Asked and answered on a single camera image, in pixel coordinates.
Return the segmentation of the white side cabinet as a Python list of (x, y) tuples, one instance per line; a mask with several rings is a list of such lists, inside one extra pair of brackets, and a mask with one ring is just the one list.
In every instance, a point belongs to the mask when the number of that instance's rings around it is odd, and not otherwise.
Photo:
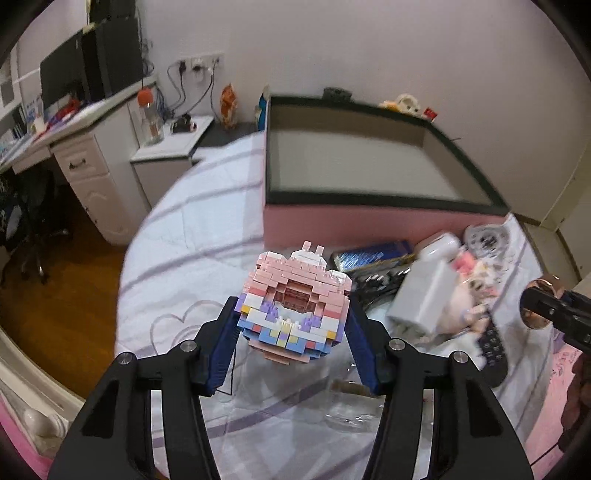
[(172, 123), (166, 123), (163, 140), (140, 147), (130, 160), (151, 208), (192, 167), (194, 151), (201, 137), (211, 128), (213, 117), (193, 116), (191, 121), (195, 128), (187, 133), (173, 133)]

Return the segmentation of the black office chair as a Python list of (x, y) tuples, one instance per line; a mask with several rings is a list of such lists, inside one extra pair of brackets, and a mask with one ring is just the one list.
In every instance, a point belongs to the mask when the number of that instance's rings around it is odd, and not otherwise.
[(65, 185), (49, 167), (1, 174), (1, 248), (8, 255), (1, 267), (2, 283), (18, 259), (22, 277), (28, 277), (33, 267), (40, 282), (47, 282), (42, 255), (55, 239), (71, 236), (67, 206)]

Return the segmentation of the pink tray box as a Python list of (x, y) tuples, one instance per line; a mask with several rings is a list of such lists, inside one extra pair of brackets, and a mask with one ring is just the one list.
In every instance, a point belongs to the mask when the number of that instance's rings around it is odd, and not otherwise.
[(325, 247), (418, 243), (501, 224), (510, 208), (431, 122), (378, 106), (273, 95), (263, 137), (263, 239)]

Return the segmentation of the black computer tower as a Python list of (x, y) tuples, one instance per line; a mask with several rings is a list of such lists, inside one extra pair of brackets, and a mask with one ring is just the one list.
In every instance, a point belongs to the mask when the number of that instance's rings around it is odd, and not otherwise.
[(96, 25), (82, 35), (81, 46), (89, 102), (109, 98), (144, 76), (134, 17)]

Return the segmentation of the blue white bag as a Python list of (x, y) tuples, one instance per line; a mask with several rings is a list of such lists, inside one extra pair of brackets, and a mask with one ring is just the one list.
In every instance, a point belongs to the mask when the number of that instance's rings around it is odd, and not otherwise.
[(266, 128), (266, 110), (270, 99), (270, 86), (263, 87), (262, 94), (259, 96), (259, 102), (254, 109), (254, 120), (256, 120), (256, 131), (260, 132)]

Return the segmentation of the black remote control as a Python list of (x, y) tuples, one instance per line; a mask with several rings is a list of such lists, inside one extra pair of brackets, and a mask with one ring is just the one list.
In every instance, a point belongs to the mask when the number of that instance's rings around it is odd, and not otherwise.
[(499, 387), (508, 375), (509, 364), (500, 333), (492, 318), (485, 332), (478, 340), (484, 358), (484, 366), (480, 369), (485, 382), (491, 388)]

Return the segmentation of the wall power outlet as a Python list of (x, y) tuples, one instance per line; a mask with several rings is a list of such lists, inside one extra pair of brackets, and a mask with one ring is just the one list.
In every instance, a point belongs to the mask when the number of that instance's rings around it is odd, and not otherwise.
[(220, 68), (222, 66), (223, 60), (224, 53), (215, 52), (181, 58), (180, 62), (185, 64), (187, 71), (197, 70), (212, 73), (215, 68)]

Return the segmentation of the clear plastic bag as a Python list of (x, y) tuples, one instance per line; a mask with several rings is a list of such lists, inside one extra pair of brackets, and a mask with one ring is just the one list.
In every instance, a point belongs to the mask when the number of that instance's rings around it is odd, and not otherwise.
[(383, 406), (363, 384), (334, 379), (325, 396), (325, 422), (338, 430), (369, 432), (378, 426)]

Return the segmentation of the white paw-print dish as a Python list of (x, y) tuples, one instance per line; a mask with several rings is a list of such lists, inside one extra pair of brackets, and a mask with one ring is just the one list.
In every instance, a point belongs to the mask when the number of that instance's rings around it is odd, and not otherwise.
[(510, 246), (504, 225), (471, 225), (464, 232), (464, 244), (479, 260), (501, 261)]

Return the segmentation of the white quilted table cover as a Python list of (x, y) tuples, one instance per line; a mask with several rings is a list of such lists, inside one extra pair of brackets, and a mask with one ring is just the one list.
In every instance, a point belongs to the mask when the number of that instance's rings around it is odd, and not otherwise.
[[(183, 174), (143, 221), (120, 278), (115, 349), (163, 354), (217, 318), (263, 252), (263, 136), (225, 146)], [(506, 218), (510, 267), (493, 310), (509, 362), (496, 396), (521, 440), (542, 414), (552, 370), (552, 331), (527, 328), (519, 299), (541, 269), (521, 226)], [(329, 422), (352, 403), (329, 391), (352, 375), (346, 343), (307, 364), (280, 365), (238, 343), (230, 395), (202, 401), (224, 479), (358, 479), (376, 428)]]

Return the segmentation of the pink brick-built toy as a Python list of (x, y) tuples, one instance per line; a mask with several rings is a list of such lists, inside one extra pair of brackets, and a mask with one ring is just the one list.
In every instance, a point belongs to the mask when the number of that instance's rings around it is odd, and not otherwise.
[(342, 342), (352, 280), (329, 270), (324, 247), (305, 241), (290, 256), (266, 251), (238, 297), (238, 328), (249, 347), (283, 365), (308, 363)]

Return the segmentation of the blue rectangular lighter box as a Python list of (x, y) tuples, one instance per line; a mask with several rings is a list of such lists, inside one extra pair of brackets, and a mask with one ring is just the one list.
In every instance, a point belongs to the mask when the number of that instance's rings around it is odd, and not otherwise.
[(398, 266), (412, 261), (414, 257), (412, 244), (407, 240), (397, 240), (335, 252), (332, 254), (332, 264), (342, 273), (352, 273)]

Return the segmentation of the orange snack bag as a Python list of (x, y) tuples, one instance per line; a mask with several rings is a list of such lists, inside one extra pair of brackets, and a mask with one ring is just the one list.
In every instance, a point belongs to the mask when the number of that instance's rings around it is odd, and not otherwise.
[(227, 84), (221, 91), (219, 110), (221, 110), (222, 126), (225, 129), (235, 128), (238, 124), (238, 98), (231, 84)]

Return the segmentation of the white charger adapter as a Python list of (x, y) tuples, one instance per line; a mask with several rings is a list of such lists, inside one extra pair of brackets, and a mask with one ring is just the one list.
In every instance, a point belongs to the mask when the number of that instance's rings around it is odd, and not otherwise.
[(458, 278), (445, 260), (415, 261), (386, 314), (391, 335), (408, 341), (433, 337)]

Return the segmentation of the white desk with drawers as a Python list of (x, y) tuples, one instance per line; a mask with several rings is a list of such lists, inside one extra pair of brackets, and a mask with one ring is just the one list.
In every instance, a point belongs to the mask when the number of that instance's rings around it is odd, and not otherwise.
[(129, 244), (149, 211), (131, 165), (140, 148), (138, 115), (131, 104), (142, 88), (155, 84), (155, 78), (146, 77), (26, 140), (1, 162), (1, 170), (20, 174), (55, 160), (102, 237), (112, 245)]

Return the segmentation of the white plush toy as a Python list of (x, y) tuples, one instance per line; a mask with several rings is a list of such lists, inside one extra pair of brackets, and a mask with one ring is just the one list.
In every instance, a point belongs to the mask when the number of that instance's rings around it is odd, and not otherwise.
[(423, 117), (423, 109), (418, 99), (411, 94), (401, 94), (394, 101), (383, 101), (379, 107), (417, 118)]

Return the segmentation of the pink doll figurine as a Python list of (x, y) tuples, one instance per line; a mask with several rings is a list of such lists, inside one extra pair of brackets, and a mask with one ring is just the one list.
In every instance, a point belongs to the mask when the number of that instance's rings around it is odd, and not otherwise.
[(456, 257), (452, 267), (459, 278), (439, 318), (437, 333), (458, 335), (470, 331), (483, 334), (490, 323), (488, 305), (498, 296), (496, 270), (467, 250)]

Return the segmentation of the black hair dryer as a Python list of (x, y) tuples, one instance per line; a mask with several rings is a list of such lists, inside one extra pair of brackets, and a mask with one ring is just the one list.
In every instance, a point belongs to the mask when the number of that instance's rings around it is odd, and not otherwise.
[(170, 127), (172, 134), (192, 133), (197, 129), (197, 123), (192, 121), (190, 114), (184, 114), (174, 120)]

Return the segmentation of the black kettle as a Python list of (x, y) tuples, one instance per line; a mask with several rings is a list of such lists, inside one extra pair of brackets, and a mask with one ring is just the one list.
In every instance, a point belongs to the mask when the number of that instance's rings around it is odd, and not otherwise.
[(322, 99), (332, 102), (349, 102), (352, 96), (351, 91), (338, 87), (325, 87), (322, 91)]

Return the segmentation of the black computer monitor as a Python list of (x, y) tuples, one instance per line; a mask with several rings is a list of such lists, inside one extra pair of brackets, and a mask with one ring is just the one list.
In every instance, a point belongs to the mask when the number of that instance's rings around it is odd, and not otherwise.
[(82, 31), (61, 43), (40, 64), (41, 98), (45, 109), (66, 96), (87, 100)]

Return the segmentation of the low black-top bench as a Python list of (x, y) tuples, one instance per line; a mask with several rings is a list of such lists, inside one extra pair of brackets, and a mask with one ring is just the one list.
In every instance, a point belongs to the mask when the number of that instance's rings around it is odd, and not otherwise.
[(197, 148), (216, 148), (256, 133), (253, 122), (238, 122), (235, 127), (225, 129), (221, 124), (212, 123), (197, 142)]

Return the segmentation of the water bottle orange cap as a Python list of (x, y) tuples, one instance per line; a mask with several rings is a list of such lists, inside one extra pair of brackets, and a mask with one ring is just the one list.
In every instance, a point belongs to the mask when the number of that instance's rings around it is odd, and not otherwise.
[(163, 140), (163, 122), (158, 113), (153, 91), (144, 87), (137, 93), (140, 126), (144, 145), (153, 145)]

